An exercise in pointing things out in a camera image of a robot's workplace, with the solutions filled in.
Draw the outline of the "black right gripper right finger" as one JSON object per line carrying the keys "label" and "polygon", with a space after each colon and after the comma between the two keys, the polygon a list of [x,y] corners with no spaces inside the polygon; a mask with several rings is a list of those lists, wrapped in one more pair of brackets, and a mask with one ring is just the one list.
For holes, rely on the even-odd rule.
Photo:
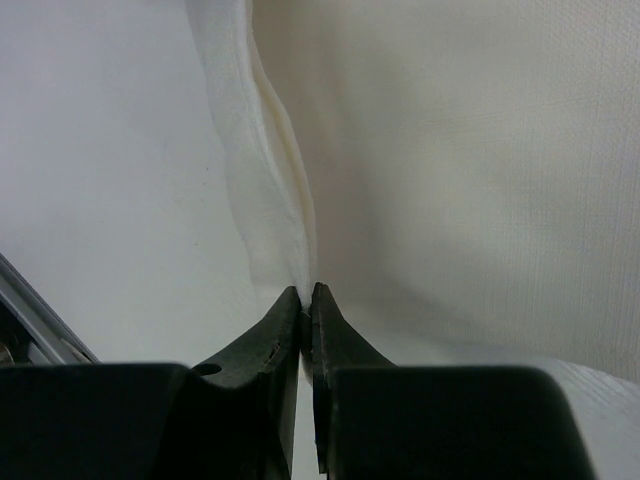
{"label": "black right gripper right finger", "polygon": [[304,330],[318,467],[330,479],[589,479],[570,405],[524,366],[400,367],[317,284]]}

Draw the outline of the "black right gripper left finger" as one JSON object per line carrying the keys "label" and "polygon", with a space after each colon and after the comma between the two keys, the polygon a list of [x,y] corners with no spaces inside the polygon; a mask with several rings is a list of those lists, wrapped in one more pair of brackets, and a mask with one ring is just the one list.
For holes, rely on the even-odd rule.
{"label": "black right gripper left finger", "polygon": [[5,479],[287,479],[299,296],[194,367],[16,366],[1,371]]}

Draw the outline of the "white cloth napkin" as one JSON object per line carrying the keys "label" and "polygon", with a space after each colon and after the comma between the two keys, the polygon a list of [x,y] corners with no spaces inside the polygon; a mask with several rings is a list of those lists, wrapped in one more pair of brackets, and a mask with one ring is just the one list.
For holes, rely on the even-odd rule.
{"label": "white cloth napkin", "polygon": [[330,285],[409,363],[529,363],[639,475],[639,5],[190,1],[261,307]]}

